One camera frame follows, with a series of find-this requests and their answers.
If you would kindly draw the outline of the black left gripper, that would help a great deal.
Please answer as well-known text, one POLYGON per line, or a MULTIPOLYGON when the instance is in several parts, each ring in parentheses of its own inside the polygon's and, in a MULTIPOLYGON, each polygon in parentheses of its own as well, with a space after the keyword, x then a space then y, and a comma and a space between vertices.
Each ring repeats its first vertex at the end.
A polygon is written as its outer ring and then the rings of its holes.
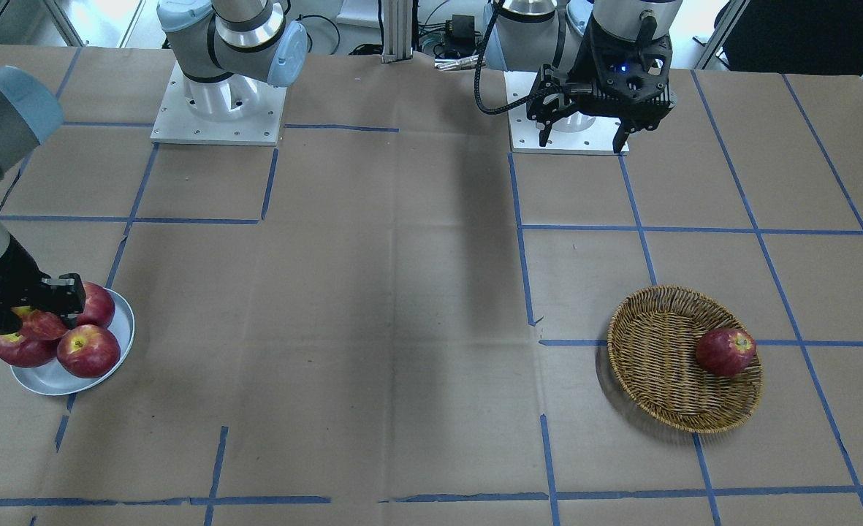
POLYGON ((656 130, 676 105, 669 87, 671 40, 656 37, 656 30, 656 19, 641 19, 631 39, 619 39, 591 19, 567 80, 542 64, 527 103, 539 147, 547 146, 554 123, 581 111, 619 120, 614 154, 623 152, 631 134, 656 130))

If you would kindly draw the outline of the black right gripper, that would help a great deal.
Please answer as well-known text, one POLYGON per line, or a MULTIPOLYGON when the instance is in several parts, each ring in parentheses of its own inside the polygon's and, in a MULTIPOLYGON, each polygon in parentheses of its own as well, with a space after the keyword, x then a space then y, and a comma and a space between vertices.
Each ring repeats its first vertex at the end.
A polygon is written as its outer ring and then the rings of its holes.
POLYGON ((0 257, 0 335, 19 332, 23 322, 13 308, 32 306, 40 290, 40 309, 56 314, 66 327, 76 327, 84 311, 86 293, 80 274, 50 278, 33 257, 9 238, 0 257))

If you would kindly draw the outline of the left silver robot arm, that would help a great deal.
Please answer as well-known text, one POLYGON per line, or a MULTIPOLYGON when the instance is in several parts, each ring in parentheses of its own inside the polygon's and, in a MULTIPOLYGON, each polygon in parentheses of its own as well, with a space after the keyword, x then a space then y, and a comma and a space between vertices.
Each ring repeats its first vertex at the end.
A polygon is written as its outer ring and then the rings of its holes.
POLYGON ((495 1, 482 41, 503 73, 515 153, 628 152, 675 108, 669 27, 678 1, 495 1))

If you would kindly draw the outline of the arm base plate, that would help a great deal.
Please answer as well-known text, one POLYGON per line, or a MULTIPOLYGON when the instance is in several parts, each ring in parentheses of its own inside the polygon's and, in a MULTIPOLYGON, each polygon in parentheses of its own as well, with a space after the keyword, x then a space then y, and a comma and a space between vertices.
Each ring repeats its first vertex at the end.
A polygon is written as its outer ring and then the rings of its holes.
POLYGON ((511 151, 514 153, 591 154, 614 156, 614 137, 620 120, 604 116, 588 116, 576 111, 552 125, 542 146, 542 129, 528 117, 527 107, 508 111, 511 151))
POLYGON ((198 83, 174 64, 151 140, 167 144, 275 147, 280 137, 285 87, 240 75, 198 83))

